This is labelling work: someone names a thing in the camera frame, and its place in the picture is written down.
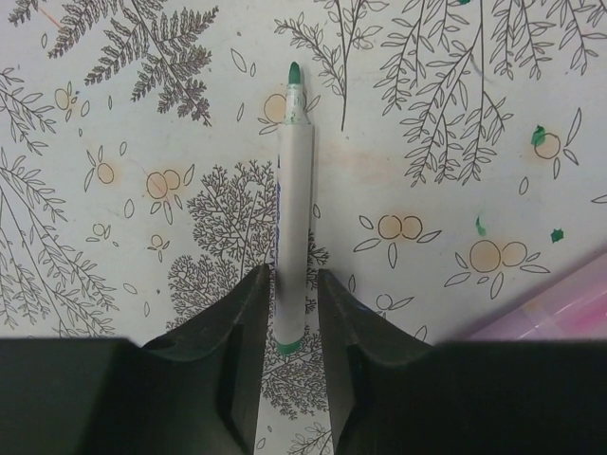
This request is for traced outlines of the white green-tipped marker pen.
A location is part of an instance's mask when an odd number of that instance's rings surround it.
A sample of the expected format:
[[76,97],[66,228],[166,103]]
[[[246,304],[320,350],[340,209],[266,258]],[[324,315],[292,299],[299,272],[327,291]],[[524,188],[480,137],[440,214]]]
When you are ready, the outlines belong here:
[[277,161],[274,339],[280,355],[301,347],[305,327],[314,127],[305,112],[303,73],[290,64]]

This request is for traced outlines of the pink highlighter pen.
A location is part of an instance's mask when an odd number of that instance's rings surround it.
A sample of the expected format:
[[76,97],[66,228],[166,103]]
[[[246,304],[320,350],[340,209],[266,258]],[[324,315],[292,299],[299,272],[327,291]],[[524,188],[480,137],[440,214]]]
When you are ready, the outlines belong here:
[[536,297],[455,337],[465,341],[606,339],[606,255],[571,272]]

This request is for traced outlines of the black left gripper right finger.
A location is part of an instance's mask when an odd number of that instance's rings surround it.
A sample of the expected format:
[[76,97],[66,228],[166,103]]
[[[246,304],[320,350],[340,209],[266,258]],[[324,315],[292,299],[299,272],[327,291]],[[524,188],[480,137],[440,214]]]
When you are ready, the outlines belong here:
[[602,454],[602,341],[430,345],[317,277],[338,454]]

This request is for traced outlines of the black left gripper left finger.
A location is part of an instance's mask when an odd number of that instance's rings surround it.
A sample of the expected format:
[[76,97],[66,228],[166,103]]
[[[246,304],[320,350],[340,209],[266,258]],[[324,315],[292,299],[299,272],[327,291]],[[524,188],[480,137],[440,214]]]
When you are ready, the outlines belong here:
[[5,454],[250,454],[270,271],[143,346],[124,338],[5,338]]

